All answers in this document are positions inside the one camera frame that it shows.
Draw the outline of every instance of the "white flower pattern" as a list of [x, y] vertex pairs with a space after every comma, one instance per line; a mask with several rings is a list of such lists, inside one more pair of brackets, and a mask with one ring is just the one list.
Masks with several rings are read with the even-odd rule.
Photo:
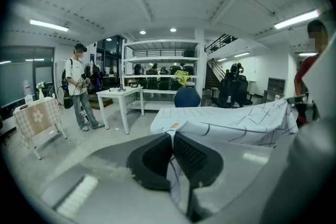
[[35, 122], [39, 122], [39, 123], [42, 122], [43, 114], [39, 110], [37, 110], [36, 112], [34, 112], [33, 116], [34, 116], [34, 121]]

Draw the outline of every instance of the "white shelf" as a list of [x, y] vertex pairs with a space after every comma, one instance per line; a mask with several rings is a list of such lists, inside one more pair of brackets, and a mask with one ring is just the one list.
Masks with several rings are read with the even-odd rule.
[[[143, 101], [145, 110], [160, 110], [161, 108], [174, 108], [174, 102], [169, 101]], [[136, 100], [128, 105], [128, 109], [141, 109], [140, 100]]]
[[149, 89], [143, 89], [143, 92], [147, 93], [165, 93], [165, 94], [176, 94], [177, 91], [170, 91], [170, 90], [149, 90]]
[[154, 56], [154, 57], [133, 57], [131, 59], [124, 59], [124, 62], [183, 62], [183, 63], [193, 63], [199, 60], [195, 57], [182, 57], [182, 56]]
[[174, 75], [124, 75], [124, 78], [177, 78]]
[[155, 39], [130, 42], [124, 46], [130, 47], [132, 50], [149, 50], [149, 49], [194, 49], [197, 44], [194, 39]]

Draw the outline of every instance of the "white ceiling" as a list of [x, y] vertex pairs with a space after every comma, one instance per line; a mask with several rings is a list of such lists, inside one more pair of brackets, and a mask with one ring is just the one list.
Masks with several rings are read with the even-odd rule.
[[[308, 43], [306, 23], [281, 32], [273, 25], [315, 8], [331, 6], [328, 0], [13, 0], [4, 29], [8, 42], [3, 44], [27, 44], [42, 36], [43, 42], [89, 44], [121, 33], [136, 40], [190, 39], [194, 28], [203, 26], [207, 43], [231, 34], [266, 46], [288, 42], [296, 48]], [[66, 25], [69, 31], [31, 26], [30, 19]], [[171, 27], [177, 32], [171, 33]]]

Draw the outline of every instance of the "white vase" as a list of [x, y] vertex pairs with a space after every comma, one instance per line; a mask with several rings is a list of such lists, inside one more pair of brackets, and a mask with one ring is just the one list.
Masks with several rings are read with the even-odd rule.
[[43, 93], [42, 93], [42, 89], [41, 89], [41, 88], [38, 89], [38, 99], [41, 100], [41, 101], [44, 100], [44, 95], [43, 95]]

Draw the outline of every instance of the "black cap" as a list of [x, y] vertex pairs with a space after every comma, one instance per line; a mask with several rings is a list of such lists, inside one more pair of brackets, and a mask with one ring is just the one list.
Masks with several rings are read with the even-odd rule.
[[77, 43], [75, 45], [75, 49], [83, 49], [84, 52], [88, 51], [88, 49], [83, 44], [81, 44], [81, 43]]

